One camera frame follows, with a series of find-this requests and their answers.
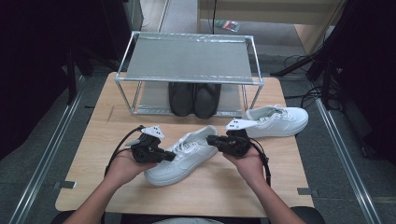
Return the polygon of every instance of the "black cable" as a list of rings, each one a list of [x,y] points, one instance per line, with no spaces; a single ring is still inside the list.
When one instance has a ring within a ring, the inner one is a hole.
[[[285,96],[283,98],[285,98],[285,100],[289,100],[289,99],[302,98],[302,97],[304,97],[304,95]]]
[[[287,68],[287,61],[292,58],[292,57],[296,57],[297,58],[297,63],[301,60],[301,59],[305,59],[307,57],[309,57],[308,55],[291,55],[289,57],[287,57],[284,61],[283,61],[283,66],[285,68]],[[299,67],[301,70],[303,70],[304,72],[308,72],[307,70],[303,69],[303,67]]]
[[[215,0],[215,7],[213,9],[213,20],[212,20],[212,35],[215,34],[215,18],[216,18],[216,5],[218,4],[218,0]]]
[[[256,141],[256,139],[253,138],[250,139],[254,140],[260,146],[259,148],[256,144],[252,144],[253,147],[259,152],[260,159],[262,160],[262,165],[264,166],[264,170],[265,170],[265,181],[267,182],[268,186],[271,187],[271,172],[270,172],[270,167],[268,166],[268,158],[267,156],[265,156],[264,150],[262,149],[260,143]]]
[[[315,100],[317,100],[318,98],[319,98],[319,96],[318,96],[318,94],[320,94],[320,96],[321,96],[321,93],[320,92],[312,92],[312,91],[315,91],[315,90],[317,90],[317,89],[320,89],[321,88],[321,86],[317,86],[317,87],[314,87],[314,88],[312,88],[311,90],[309,90],[306,94],[305,94],[305,96],[303,96],[303,99],[301,100],[301,102],[300,102],[300,108],[308,108],[310,105],[312,105],[312,103],[315,101]],[[312,101],[311,102],[311,104],[309,104],[307,107],[304,107],[304,103],[305,103],[305,98],[307,98],[307,97],[315,97],[315,100],[314,101]]]
[[[210,33],[213,33],[212,27],[210,26],[210,18],[209,18],[209,3],[206,0],[206,7],[207,7],[207,25],[209,26]]]
[[[105,169],[105,176],[107,175],[108,169],[110,168],[111,163],[114,161],[114,159],[116,159],[117,155],[119,155],[120,152],[124,151],[124,150],[128,150],[130,148],[125,148],[120,150],[120,147],[122,146],[122,144],[125,142],[125,140],[127,138],[129,138],[129,136],[131,136],[133,133],[135,133],[136,131],[140,131],[142,129],[144,129],[145,127],[140,125],[139,127],[131,130],[130,132],[128,132],[125,137],[122,138],[122,140],[120,141],[119,145],[116,147],[116,149],[114,150],[113,154],[111,155],[110,161],[108,162],[108,165]]]
[[[271,77],[283,77],[287,74],[295,74],[294,71],[297,70],[298,68],[305,71],[305,69],[303,69],[302,67],[308,63],[311,63],[311,62],[324,63],[324,62],[318,61],[316,59],[320,54],[319,51],[324,49],[324,47],[326,47],[326,42],[323,42],[322,44],[320,44],[320,46],[313,53],[311,53],[309,55],[300,55],[300,57],[297,59],[296,63],[292,64],[289,67],[286,67],[285,69],[283,69],[281,71],[278,71],[275,73],[270,73],[270,76]]]
[[[313,97],[314,99],[308,104],[308,105],[306,105],[306,106],[303,106],[304,105],[304,103],[306,102],[306,101],[308,101],[308,99],[306,99],[306,100],[304,100],[302,103],[301,103],[301,107],[303,108],[303,109],[307,109],[309,106],[311,106],[318,98],[320,98],[321,97],[321,95],[320,96],[315,96],[315,97]]]

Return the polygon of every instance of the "shoe sole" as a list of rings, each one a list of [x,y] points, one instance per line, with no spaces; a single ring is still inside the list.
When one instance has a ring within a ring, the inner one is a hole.
[[[178,182],[178,181],[180,181],[180,180],[186,178],[193,170],[195,170],[195,168],[196,168],[197,166],[199,166],[200,164],[202,164],[202,163],[204,163],[205,161],[209,160],[209,159],[210,159],[211,157],[213,157],[216,153],[218,153],[218,151],[217,151],[217,150],[213,150],[213,151],[209,154],[209,156],[206,157],[206,159],[202,160],[201,162],[197,162],[197,163],[194,164],[191,168],[189,168],[189,169],[187,170],[186,173],[184,173],[184,174],[182,174],[182,175],[180,175],[180,176],[178,176],[178,177],[176,177],[176,178],[173,178],[173,179],[170,179],[170,180],[166,180],[166,181],[153,181],[153,180],[149,179],[149,177],[146,175],[146,173],[145,173],[145,177],[146,177],[147,181],[148,181],[150,184],[156,185],[156,186],[167,186],[167,185],[175,184],[176,182]]]
[[[261,130],[259,130],[259,129],[253,130],[253,129],[247,128],[247,136],[250,137],[250,138],[259,138],[259,137],[289,137],[289,136],[292,136],[292,135],[295,135],[295,134],[299,133],[299,132],[302,131],[305,127],[306,127],[306,124],[305,124],[304,126],[302,126],[301,128],[294,130],[293,132],[288,132],[288,133],[280,133],[280,132],[270,133],[270,132],[265,132],[265,134],[255,134],[255,133],[257,133],[257,131],[261,131]]]

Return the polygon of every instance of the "human hand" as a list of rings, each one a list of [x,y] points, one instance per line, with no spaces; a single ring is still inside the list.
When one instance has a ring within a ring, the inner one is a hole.
[[[238,173],[247,181],[248,185],[251,185],[253,181],[264,179],[262,160],[255,148],[251,147],[247,154],[241,158],[236,158],[226,153],[223,153],[223,156],[236,166]]]
[[[156,166],[157,163],[139,163],[134,160],[131,150],[122,151],[108,169],[105,179],[110,179],[110,183],[120,188],[122,185],[129,183],[137,175]]]

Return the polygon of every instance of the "sneaker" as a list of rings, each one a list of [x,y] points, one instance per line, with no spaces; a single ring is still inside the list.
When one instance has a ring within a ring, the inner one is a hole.
[[[295,135],[305,128],[308,123],[308,114],[299,107],[268,105],[247,110],[242,119],[260,122],[259,125],[246,128],[247,135],[251,138],[287,137]]]
[[[218,149],[207,144],[208,135],[217,135],[216,128],[208,125],[195,133],[187,133],[166,150],[177,155],[172,161],[161,161],[145,171],[149,183],[157,186],[174,184],[189,175],[198,165],[214,156]]]

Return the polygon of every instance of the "floor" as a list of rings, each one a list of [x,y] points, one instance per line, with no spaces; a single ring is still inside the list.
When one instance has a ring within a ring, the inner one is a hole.
[[[196,32],[195,0],[141,0],[141,3],[145,17],[143,31]],[[202,20],[201,27],[202,33],[210,32],[207,21]],[[215,31],[216,34],[233,34],[220,29]],[[275,72],[284,64],[294,63],[297,57],[287,59],[291,55],[304,55],[290,24],[241,22],[241,30],[237,34],[255,36],[264,73]],[[80,96],[74,105],[65,104],[66,91],[40,120],[23,146],[0,161],[0,223],[10,220],[10,223],[49,223],[58,214],[54,203],[59,189],[54,189],[53,184],[64,180],[110,72],[100,64],[95,68],[93,77],[79,80]],[[295,73],[280,78],[285,96],[305,94],[312,85],[320,82],[308,82],[304,70],[299,69]],[[300,99],[287,100],[288,106],[299,106],[299,103]],[[368,160],[361,155],[359,141],[343,113],[323,110],[319,101],[312,101],[306,110],[310,122],[296,140],[314,205],[326,222],[395,223],[396,167],[387,161]],[[62,129],[60,122],[69,124]],[[61,137],[51,139],[54,133]],[[48,153],[49,148],[55,148],[53,154]],[[45,163],[42,158],[46,154],[49,154],[49,165],[36,170],[37,166]],[[29,191],[27,186],[37,186],[38,189]],[[22,201],[24,209],[19,212],[18,203],[26,194],[33,200]],[[117,214],[106,216],[106,223],[117,221],[120,221]]]

